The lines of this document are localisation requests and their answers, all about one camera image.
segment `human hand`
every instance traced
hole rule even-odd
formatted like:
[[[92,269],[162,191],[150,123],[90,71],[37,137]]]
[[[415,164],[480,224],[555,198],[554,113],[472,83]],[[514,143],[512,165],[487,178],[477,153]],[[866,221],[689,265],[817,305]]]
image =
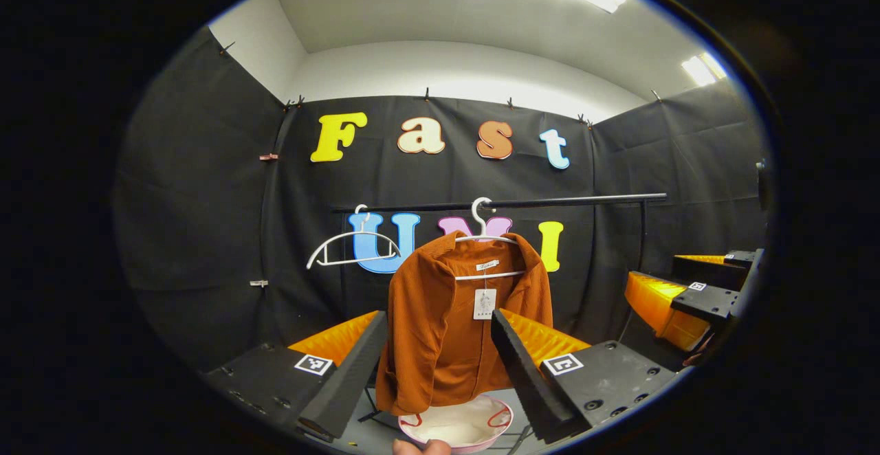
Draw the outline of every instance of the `human hand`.
[[[423,452],[412,443],[395,439],[390,447],[390,452],[392,452],[392,455],[450,455],[452,447],[445,441],[431,439],[428,440],[428,444],[425,445],[425,451]]]

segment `white wall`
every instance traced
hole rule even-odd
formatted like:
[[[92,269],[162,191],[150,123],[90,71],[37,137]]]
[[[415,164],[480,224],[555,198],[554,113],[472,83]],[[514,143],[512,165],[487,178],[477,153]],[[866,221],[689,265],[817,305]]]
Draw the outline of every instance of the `white wall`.
[[[305,57],[278,0],[245,0],[208,24],[229,55],[282,103],[290,99],[296,69]]]
[[[395,41],[305,56],[286,95],[306,101],[360,96],[465,98],[506,103],[593,122],[646,101],[600,77],[486,45]]]

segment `hanger hook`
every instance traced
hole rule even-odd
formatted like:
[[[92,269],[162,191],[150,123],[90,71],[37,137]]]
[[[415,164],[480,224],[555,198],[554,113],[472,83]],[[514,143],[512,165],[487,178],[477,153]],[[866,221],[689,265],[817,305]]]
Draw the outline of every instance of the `hanger hook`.
[[[474,219],[477,220],[477,223],[480,223],[480,235],[486,235],[486,221],[483,220],[479,214],[477,214],[477,207],[483,202],[492,202],[492,199],[487,197],[478,197],[476,201],[471,204],[471,214],[472,216],[474,216]]]
[[[355,208],[355,214],[359,214],[361,212],[361,208],[366,209],[367,205],[366,204],[358,204],[357,208]],[[368,211],[367,217],[364,218],[364,220],[361,222],[361,232],[364,231],[364,223],[367,223],[367,220],[369,220],[369,219],[370,219],[370,212]]]

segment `pink bowl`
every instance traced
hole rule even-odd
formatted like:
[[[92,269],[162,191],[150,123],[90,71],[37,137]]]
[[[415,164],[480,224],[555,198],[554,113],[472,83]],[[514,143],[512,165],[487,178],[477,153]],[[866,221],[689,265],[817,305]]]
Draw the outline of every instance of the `pink bowl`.
[[[449,424],[450,419],[459,425]],[[453,455],[475,453],[493,446],[498,436],[509,429],[513,423],[513,411],[500,399],[478,395],[461,405],[431,407],[421,414],[402,415],[397,423],[400,430],[422,449],[430,437],[449,443]],[[434,427],[433,434],[429,430],[432,424],[439,424]],[[456,436],[455,431],[466,434]]]

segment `white ceiling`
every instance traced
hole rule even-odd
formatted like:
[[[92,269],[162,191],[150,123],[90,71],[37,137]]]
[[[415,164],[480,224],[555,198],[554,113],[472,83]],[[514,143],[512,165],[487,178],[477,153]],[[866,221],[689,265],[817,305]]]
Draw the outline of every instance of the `white ceiling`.
[[[695,87],[682,61],[704,51],[642,0],[613,14],[583,0],[280,0],[309,53],[387,41],[491,45],[559,61],[646,100]]]

